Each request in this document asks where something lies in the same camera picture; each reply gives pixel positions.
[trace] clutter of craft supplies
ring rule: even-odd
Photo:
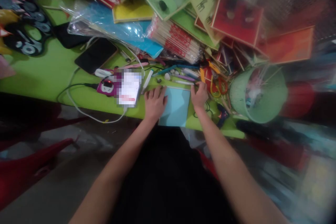
[[[136,107],[150,82],[167,85],[171,106],[160,122],[167,126],[185,126],[197,82],[206,83],[216,103],[207,111],[217,110],[220,128],[228,117],[271,121],[288,95],[281,65],[309,59],[314,35],[314,27],[275,30],[264,8],[246,0],[59,0],[59,6],[0,0],[0,6],[1,54],[38,57],[56,36],[65,48],[80,48],[75,64],[98,76],[91,87],[119,106]],[[48,9],[66,13],[69,22],[53,26]],[[29,36],[25,24],[41,38]],[[105,68],[111,57],[122,57],[123,65]],[[73,85],[65,83],[60,95],[71,97]]]

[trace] floor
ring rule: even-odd
[[[119,117],[109,113],[85,111],[101,120],[116,120]],[[78,116],[80,115],[75,108],[62,106],[60,117],[71,119]],[[65,148],[58,155],[56,169],[0,212],[0,223],[67,223],[106,162],[139,122],[139,119],[128,117],[110,125],[87,120],[43,132],[28,142],[21,142],[0,153],[1,159],[18,159],[66,138],[78,139],[77,144],[80,147],[80,149],[73,146]],[[192,148],[198,148],[210,158],[201,131],[185,128],[182,128],[182,131]],[[282,166],[279,167],[279,164],[251,148],[244,141],[230,140],[230,143],[270,198],[278,206],[283,205],[284,209],[291,210],[295,188],[288,190],[288,186],[285,187],[282,180],[284,174],[290,180],[293,178],[297,180],[298,175]]]

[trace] purple pen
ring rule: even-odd
[[[177,77],[177,78],[180,78],[180,79],[184,79],[186,81],[191,81],[191,82],[194,82],[195,79],[193,78],[190,78],[190,77],[187,77],[187,76],[182,76],[182,75],[177,75],[177,74],[174,74],[173,76]]]

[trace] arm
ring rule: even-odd
[[[166,87],[160,91],[161,86],[158,86],[145,93],[145,119],[107,163],[70,224],[105,224],[108,221],[126,175],[137,160],[145,139],[165,110]]]
[[[243,224],[288,223],[280,210],[262,191],[247,167],[207,115],[204,104],[208,99],[207,87],[197,83],[191,87],[191,100],[200,120],[220,184],[237,217]]]

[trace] blue pen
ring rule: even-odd
[[[191,68],[191,69],[199,69],[198,66],[190,66],[190,65],[177,65],[178,68]]]
[[[159,75],[159,74],[160,74],[160,75],[161,75],[161,74],[165,74],[165,73],[169,72],[170,70],[172,70],[172,69],[174,69],[174,68],[176,68],[176,65],[173,65],[173,66],[171,66],[171,67],[168,67],[168,68],[166,68],[166,69],[163,69],[162,71],[153,74],[152,77],[154,77],[154,76],[156,76],[156,75]]]

